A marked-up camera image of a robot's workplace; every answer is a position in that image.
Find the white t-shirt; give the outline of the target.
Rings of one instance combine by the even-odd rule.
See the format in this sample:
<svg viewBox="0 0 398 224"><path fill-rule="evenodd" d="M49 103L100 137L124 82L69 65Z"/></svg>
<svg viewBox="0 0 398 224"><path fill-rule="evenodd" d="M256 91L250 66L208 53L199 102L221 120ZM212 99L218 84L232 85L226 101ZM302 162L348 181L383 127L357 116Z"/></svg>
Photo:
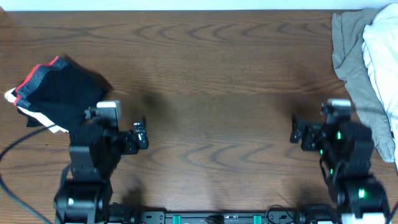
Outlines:
<svg viewBox="0 0 398 224"><path fill-rule="evenodd" d="M363 31L363 59L377 98L388 117L397 162L397 4L381 10Z"/></svg>

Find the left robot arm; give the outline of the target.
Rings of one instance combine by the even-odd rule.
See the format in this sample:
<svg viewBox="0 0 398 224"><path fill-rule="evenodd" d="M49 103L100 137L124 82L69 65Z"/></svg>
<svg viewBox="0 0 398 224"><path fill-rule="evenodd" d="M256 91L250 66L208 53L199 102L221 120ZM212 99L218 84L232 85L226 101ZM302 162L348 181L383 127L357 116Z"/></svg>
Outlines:
<svg viewBox="0 0 398 224"><path fill-rule="evenodd" d="M120 131L116 108L88 108L86 122L70 130L72 177L55 198L56 223L139 223L127 205L111 203L111 175L123 155L149 147L146 119Z"/></svg>

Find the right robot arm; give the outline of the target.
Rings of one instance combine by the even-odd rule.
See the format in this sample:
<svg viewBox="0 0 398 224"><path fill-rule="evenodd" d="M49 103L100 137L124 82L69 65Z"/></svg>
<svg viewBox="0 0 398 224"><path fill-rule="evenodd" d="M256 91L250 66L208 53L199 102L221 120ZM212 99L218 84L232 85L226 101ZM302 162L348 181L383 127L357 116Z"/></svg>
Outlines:
<svg viewBox="0 0 398 224"><path fill-rule="evenodd" d="M293 115L290 142L320 154L323 179L341 223L387 223L386 191L370 173L371 129L351 119L351 108L324 106L322 113L324 123Z"/></svg>

